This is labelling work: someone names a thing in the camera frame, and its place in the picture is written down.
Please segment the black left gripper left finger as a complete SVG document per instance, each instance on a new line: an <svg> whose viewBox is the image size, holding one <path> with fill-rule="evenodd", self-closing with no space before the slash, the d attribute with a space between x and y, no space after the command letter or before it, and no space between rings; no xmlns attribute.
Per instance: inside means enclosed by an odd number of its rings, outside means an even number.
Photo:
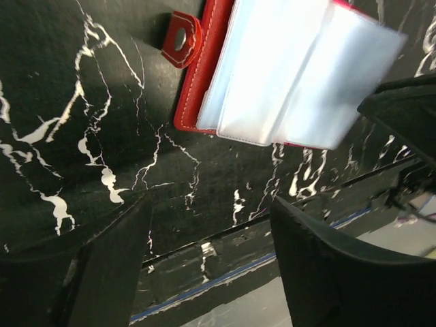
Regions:
<svg viewBox="0 0 436 327"><path fill-rule="evenodd" d="M1 325L128 326L151 218L144 193L64 236L2 251Z"/></svg>

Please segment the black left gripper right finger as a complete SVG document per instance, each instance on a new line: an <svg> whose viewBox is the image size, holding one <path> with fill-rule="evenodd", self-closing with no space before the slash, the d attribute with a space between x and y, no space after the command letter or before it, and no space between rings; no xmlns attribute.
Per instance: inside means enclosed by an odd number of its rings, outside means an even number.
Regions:
<svg viewBox="0 0 436 327"><path fill-rule="evenodd" d="M294 326L434 326L435 261L371 245L283 198L270 226Z"/></svg>

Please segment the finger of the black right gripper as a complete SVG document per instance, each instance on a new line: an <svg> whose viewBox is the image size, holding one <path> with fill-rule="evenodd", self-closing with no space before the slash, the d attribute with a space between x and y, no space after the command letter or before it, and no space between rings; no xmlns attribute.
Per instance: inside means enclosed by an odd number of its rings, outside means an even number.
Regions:
<svg viewBox="0 0 436 327"><path fill-rule="evenodd" d="M435 75L379 85L358 112L385 127L435 169Z"/></svg>

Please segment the red leather card holder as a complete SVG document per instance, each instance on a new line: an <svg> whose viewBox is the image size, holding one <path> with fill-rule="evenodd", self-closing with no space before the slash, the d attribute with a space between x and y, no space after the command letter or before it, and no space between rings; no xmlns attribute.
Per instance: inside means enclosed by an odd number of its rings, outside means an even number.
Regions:
<svg viewBox="0 0 436 327"><path fill-rule="evenodd" d="M162 55L186 75L181 131L332 150L407 41L346 1L207 1L172 13Z"/></svg>

